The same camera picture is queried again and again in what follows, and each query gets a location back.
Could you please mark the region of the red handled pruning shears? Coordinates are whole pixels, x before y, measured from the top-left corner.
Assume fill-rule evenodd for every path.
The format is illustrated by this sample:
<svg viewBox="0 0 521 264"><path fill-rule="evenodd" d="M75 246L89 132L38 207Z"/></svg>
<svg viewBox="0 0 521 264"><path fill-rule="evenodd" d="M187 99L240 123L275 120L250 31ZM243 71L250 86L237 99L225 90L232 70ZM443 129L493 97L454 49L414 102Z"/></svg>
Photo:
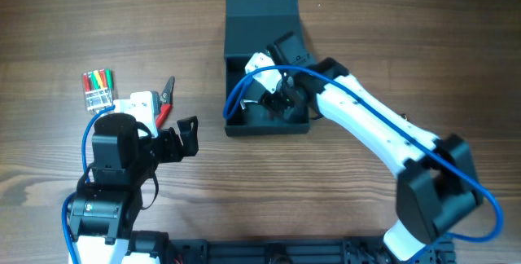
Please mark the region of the red handled pruning shears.
<svg viewBox="0 0 521 264"><path fill-rule="evenodd" d="M175 77L171 76L163 91L160 94L160 111L155 119L155 126L160 129L169 116L170 111L173 108L173 88L175 84Z"/></svg>

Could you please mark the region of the chrome socket wrench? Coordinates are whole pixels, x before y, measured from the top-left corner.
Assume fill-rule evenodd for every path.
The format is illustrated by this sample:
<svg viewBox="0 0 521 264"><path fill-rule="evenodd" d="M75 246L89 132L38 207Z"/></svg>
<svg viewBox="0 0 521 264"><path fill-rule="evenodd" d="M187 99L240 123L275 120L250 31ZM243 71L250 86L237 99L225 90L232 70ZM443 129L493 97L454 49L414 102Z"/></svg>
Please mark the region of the chrome socket wrench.
<svg viewBox="0 0 521 264"><path fill-rule="evenodd" d="M239 106L241 107L241 110L242 111L247 111L248 109L248 106L249 105L255 105L255 104L258 104L259 102L256 101L256 100L251 100L251 99L241 99L239 101Z"/></svg>

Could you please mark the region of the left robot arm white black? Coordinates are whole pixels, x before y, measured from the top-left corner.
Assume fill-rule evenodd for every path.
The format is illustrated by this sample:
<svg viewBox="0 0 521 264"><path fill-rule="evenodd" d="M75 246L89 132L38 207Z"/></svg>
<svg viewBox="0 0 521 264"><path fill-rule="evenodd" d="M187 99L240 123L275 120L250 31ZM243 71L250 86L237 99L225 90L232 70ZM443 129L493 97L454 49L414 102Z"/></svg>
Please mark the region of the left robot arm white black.
<svg viewBox="0 0 521 264"><path fill-rule="evenodd" d="M162 163L195 156L198 119L189 117L153 134L142 122L113 113L94 123L94 160L62 208L63 231L71 263L175 263L169 235L135 231L146 209L142 185L155 181Z"/></svg>

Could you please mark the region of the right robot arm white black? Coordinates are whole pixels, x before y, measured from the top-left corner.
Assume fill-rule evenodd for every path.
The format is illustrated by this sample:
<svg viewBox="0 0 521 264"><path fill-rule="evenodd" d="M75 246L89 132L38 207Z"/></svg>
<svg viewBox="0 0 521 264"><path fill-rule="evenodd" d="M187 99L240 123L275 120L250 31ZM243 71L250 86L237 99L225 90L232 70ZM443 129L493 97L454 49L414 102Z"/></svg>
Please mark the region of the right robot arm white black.
<svg viewBox="0 0 521 264"><path fill-rule="evenodd" d="M413 125L335 59L315 61L293 34L253 53L241 69L226 119L235 117L252 85L260 86L258 103L276 118L292 123L312 108L356 137L395 177L397 221L379 242L379 261L417 261L482 205L484 191L462 138L441 139Z"/></svg>

